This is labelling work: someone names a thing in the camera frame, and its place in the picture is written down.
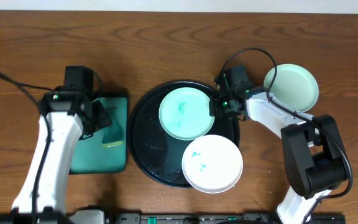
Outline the green yellow sponge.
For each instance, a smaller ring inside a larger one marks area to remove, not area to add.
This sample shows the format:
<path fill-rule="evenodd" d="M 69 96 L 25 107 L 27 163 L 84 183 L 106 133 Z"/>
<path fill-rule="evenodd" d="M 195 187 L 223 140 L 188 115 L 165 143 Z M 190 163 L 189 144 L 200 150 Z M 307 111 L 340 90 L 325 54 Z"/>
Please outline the green yellow sponge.
<path fill-rule="evenodd" d="M 117 120 L 117 109 L 108 110 L 111 125 L 103 129 L 102 147 L 120 146 L 124 142 L 124 131 Z"/>

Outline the light green plate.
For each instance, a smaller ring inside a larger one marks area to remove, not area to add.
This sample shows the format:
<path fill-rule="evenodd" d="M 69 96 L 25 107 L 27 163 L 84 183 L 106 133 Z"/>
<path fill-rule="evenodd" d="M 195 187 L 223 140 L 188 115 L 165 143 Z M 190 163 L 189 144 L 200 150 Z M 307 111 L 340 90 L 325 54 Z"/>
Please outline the light green plate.
<path fill-rule="evenodd" d="M 162 128 L 170 136 L 189 141 L 205 135 L 213 126 L 215 117 L 209 113 L 209 96 L 192 87 L 181 87 L 169 92 L 158 109 Z"/>
<path fill-rule="evenodd" d="M 295 64 L 281 64 L 277 68 L 270 94 L 274 95 L 274 101 L 281 101 L 292 111 L 310 110 L 319 96 L 318 83 L 314 76 L 307 69 Z"/>

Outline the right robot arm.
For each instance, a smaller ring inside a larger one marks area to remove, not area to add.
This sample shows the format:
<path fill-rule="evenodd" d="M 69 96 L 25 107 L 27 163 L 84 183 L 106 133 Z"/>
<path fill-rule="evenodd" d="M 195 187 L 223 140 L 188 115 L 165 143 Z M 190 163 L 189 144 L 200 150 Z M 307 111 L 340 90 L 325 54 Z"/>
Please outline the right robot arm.
<path fill-rule="evenodd" d="M 309 223 L 324 199 L 342 197 L 352 186 L 352 169 L 334 118 L 313 116 L 296 104 L 318 87 L 307 77 L 282 75 L 281 66 L 255 87 L 244 66 L 224 68 L 214 79 L 219 93 L 211 98 L 212 116 L 256 121 L 282 141 L 285 173 L 290 188 L 276 208 L 277 223 Z"/>

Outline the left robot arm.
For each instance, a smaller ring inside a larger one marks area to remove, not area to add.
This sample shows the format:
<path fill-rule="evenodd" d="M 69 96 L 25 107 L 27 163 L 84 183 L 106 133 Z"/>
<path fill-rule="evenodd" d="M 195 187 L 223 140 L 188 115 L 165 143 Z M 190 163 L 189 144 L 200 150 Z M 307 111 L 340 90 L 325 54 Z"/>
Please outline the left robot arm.
<path fill-rule="evenodd" d="M 66 213 L 67 180 L 78 141 L 111 125 L 103 104 L 80 91 L 52 91 L 39 101 L 39 136 L 29 172 L 0 223 L 107 223 L 100 208 Z"/>

